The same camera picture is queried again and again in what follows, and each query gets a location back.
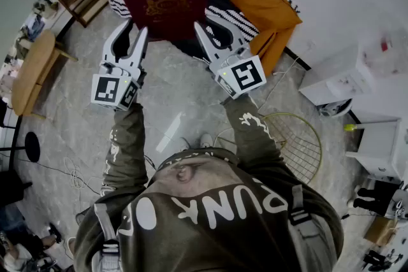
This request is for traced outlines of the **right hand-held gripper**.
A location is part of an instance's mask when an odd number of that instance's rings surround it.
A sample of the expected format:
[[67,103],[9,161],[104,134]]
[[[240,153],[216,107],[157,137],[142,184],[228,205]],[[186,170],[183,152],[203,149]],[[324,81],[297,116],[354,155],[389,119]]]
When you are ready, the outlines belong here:
[[210,71],[214,80],[232,98],[254,90],[266,83],[266,76],[257,55],[252,55],[249,48],[242,47],[245,39],[241,30],[228,20],[215,15],[207,15],[208,25],[215,25],[225,31],[229,42],[217,45],[214,40],[219,38],[211,35],[199,22],[194,22],[196,37],[211,64]]

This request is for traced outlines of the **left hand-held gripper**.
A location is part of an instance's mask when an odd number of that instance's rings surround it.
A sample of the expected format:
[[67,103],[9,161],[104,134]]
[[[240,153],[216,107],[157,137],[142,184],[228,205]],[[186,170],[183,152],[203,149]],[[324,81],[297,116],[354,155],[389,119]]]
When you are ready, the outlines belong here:
[[[139,30],[131,54],[129,33],[131,32],[131,19],[121,23],[106,39],[103,46],[103,60],[99,65],[99,72],[92,76],[91,103],[127,111],[136,99],[136,93],[144,83],[146,72],[139,65],[147,49],[148,27]],[[122,60],[123,67],[114,66]],[[129,73],[125,69],[136,69]]]

